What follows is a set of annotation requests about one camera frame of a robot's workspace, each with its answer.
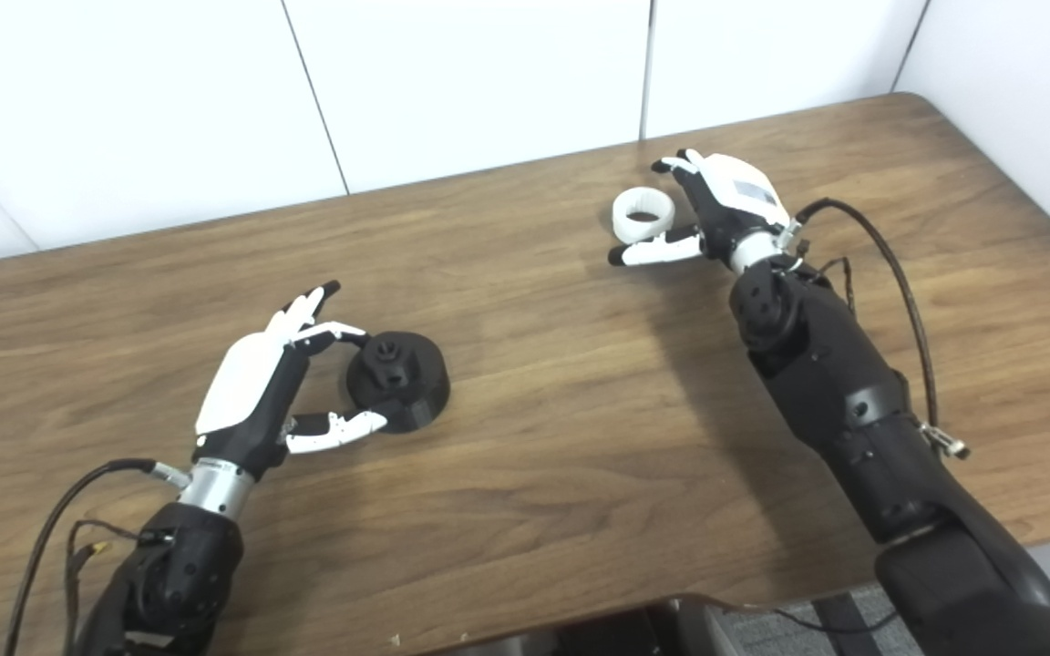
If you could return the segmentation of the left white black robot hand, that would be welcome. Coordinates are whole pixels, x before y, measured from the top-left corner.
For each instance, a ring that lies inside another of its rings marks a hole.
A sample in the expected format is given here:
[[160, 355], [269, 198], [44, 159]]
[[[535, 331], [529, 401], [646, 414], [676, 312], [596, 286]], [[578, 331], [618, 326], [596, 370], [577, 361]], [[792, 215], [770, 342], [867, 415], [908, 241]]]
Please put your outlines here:
[[296, 296], [262, 331], [231, 345], [201, 403], [193, 461], [220, 461], [259, 481], [288, 454], [328, 451], [388, 427], [383, 405], [346, 414], [292, 411], [317, 354], [339, 342], [363, 348], [371, 340], [363, 329], [318, 320], [339, 288], [330, 280]]

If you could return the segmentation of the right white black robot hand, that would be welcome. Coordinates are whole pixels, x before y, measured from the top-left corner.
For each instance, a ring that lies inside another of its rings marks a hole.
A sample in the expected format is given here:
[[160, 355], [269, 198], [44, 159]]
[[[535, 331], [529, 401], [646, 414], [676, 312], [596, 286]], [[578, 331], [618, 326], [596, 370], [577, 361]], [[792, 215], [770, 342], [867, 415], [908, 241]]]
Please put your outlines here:
[[798, 231], [766, 175], [743, 160], [718, 153], [704, 157], [694, 149], [680, 149], [673, 157], [655, 161], [651, 169], [674, 176], [696, 223], [675, 227], [674, 200], [660, 190], [634, 187], [621, 192], [612, 205], [620, 244], [608, 250], [609, 264], [705, 257], [741, 277], [747, 267], [782, 256]]

